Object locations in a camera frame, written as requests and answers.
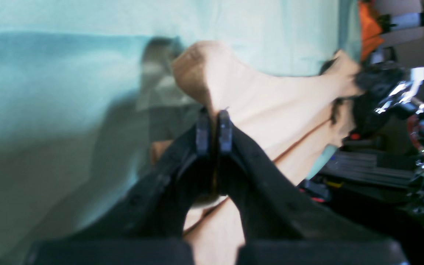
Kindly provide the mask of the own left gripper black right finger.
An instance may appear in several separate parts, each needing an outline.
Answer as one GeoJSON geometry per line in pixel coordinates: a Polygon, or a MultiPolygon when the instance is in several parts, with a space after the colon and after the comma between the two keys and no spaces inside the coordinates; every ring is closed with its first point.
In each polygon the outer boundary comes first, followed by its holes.
{"type": "Polygon", "coordinates": [[[398,242],[301,193],[225,110],[218,114],[218,190],[240,213],[238,265],[407,264],[398,242]]]}

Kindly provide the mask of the robot arm image-right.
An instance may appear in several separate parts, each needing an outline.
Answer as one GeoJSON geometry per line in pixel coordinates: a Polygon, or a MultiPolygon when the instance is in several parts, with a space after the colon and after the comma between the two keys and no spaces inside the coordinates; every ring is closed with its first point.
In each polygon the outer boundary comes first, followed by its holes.
{"type": "Polygon", "coordinates": [[[238,265],[424,265],[424,103],[407,99],[392,62],[360,68],[342,50],[316,77],[271,77],[237,60],[226,70],[237,84],[216,109],[253,138],[292,183],[313,176],[325,146],[341,146],[323,166],[330,207],[392,240],[258,240],[238,265]]]}

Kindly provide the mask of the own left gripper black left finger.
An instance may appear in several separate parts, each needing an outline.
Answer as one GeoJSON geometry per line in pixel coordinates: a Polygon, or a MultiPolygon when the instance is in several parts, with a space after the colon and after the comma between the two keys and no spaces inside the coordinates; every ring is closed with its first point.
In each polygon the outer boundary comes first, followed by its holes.
{"type": "Polygon", "coordinates": [[[193,265],[183,226],[194,201],[210,191],[211,154],[211,120],[202,110],[108,213],[65,239],[33,245],[25,264],[193,265]]]}

